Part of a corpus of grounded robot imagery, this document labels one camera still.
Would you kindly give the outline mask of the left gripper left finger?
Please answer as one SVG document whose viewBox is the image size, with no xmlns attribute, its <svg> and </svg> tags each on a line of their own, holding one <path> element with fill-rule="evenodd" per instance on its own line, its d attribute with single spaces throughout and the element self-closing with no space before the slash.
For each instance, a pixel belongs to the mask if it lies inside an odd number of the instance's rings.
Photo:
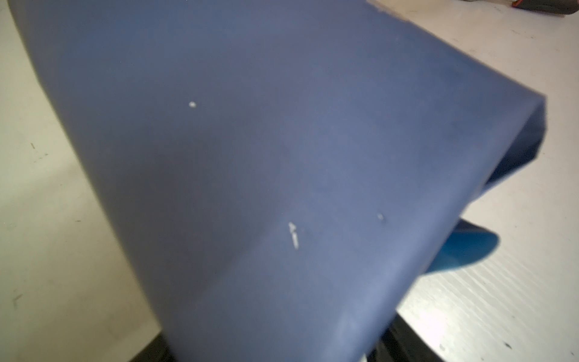
<svg viewBox="0 0 579 362">
<path fill-rule="evenodd" d="M 174 362 L 167 346 L 149 345 L 131 359 L 131 362 Z"/>
</svg>

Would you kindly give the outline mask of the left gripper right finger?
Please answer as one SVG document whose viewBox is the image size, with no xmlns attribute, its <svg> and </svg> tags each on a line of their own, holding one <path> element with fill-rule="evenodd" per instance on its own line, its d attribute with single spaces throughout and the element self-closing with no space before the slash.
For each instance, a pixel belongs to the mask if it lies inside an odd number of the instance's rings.
<svg viewBox="0 0 579 362">
<path fill-rule="evenodd" d="M 370 362 L 443 362 L 443 359 L 398 314 L 368 354 L 367 360 Z"/>
</svg>

